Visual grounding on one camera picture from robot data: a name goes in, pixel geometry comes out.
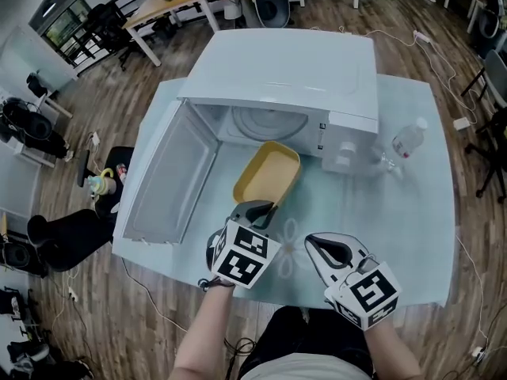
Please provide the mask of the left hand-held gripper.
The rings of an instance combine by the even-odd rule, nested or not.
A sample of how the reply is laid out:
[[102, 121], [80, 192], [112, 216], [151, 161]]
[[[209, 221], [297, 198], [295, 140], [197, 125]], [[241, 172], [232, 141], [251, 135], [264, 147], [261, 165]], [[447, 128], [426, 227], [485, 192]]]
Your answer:
[[260, 279], [282, 247], [269, 228], [277, 209], [268, 200], [239, 203], [210, 236], [206, 262], [221, 283], [250, 289]]

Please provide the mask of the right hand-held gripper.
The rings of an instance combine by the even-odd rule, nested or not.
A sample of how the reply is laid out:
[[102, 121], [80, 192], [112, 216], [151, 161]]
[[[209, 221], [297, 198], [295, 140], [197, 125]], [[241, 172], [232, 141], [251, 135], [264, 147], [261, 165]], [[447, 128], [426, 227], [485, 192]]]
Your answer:
[[345, 276], [345, 268], [355, 268], [368, 255], [354, 236], [308, 234], [304, 245], [319, 277], [328, 286], [326, 301], [342, 317], [366, 331], [395, 312], [400, 285], [386, 262], [377, 263], [368, 257], [366, 272], [356, 269]]

